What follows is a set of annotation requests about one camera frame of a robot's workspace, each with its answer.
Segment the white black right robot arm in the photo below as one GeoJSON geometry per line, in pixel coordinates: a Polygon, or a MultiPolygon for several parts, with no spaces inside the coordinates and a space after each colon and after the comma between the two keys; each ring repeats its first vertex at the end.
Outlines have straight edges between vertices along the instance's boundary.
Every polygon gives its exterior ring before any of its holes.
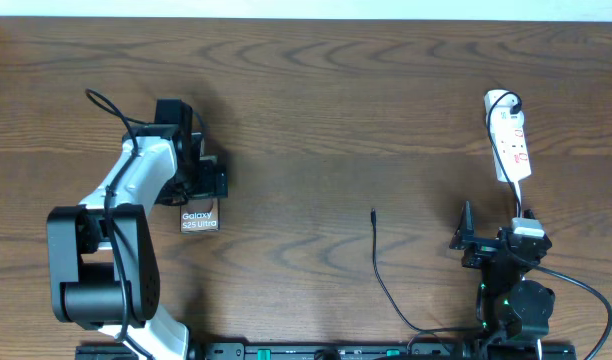
{"type": "Polygon", "coordinates": [[[552,242],[531,211],[488,239],[476,235],[470,204],[465,203],[449,247],[463,252],[464,268],[481,272],[476,317],[484,327],[482,346],[532,344],[548,334],[554,292],[525,275],[536,269],[552,242]]]}

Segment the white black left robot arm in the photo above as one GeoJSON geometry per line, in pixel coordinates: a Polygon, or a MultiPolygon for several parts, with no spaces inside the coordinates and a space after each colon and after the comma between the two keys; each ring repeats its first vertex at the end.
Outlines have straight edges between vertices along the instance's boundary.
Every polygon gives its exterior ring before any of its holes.
{"type": "Polygon", "coordinates": [[[156,205],[222,197],[225,173],[203,154],[204,136],[184,125],[128,131],[102,183],[46,221],[55,317],[114,339],[80,345],[78,359],[203,359],[187,325],[160,303],[160,272],[148,224],[156,205]]]}

